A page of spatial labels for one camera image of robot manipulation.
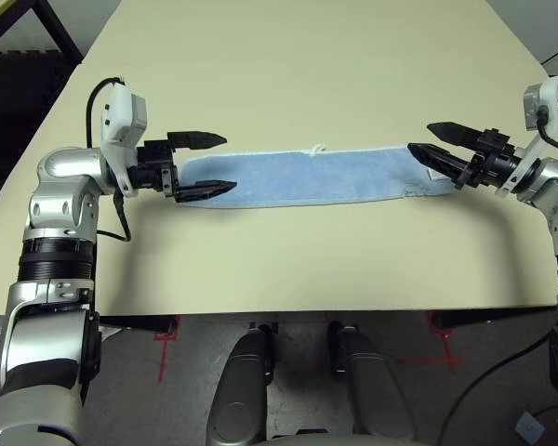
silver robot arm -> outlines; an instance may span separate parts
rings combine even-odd
[[[122,220],[120,204],[138,189],[179,203],[235,186],[209,180],[181,188],[173,163],[176,148],[206,149],[224,138],[176,132],[137,148],[146,126],[144,99],[114,83],[101,117],[101,148],[60,149],[37,166],[39,186],[0,336],[0,445],[80,444],[81,408],[100,368],[94,306],[100,196],[113,194]],[[129,232],[118,238],[129,240]]]
[[[496,195],[514,193],[517,199],[537,208],[548,222],[558,265],[558,160],[539,159],[558,130],[558,76],[531,85],[523,97],[525,126],[538,134],[526,149],[508,144],[509,137],[497,129],[483,132],[455,123],[435,123],[428,128],[444,142],[475,151],[468,162],[432,144],[410,143],[418,161],[463,186],[495,186]],[[558,390],[558,324],[550,335],[550,379]]]

